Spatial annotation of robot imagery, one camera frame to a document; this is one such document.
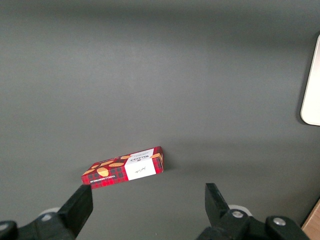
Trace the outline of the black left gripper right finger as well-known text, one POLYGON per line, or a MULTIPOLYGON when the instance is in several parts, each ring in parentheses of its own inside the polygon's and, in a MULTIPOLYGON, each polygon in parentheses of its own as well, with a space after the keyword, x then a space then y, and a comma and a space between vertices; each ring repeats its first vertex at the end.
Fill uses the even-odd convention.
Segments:
POLYGON ((205 185, 205 211, 210 227, 198 240, 308 240, 292 219, 271 215, 264 222, 240 208, 230 208, 215 183, 205 185))

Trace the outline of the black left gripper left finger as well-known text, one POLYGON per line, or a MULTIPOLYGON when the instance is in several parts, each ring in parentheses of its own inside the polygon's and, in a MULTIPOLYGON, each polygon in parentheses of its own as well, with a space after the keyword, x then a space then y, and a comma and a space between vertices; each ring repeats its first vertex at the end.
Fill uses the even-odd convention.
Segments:
POLYGON ((2 240, 75 240, 93 211, 90 185, 81 185, 57 211, 41 214, 25 226, 0 222, 2 240))

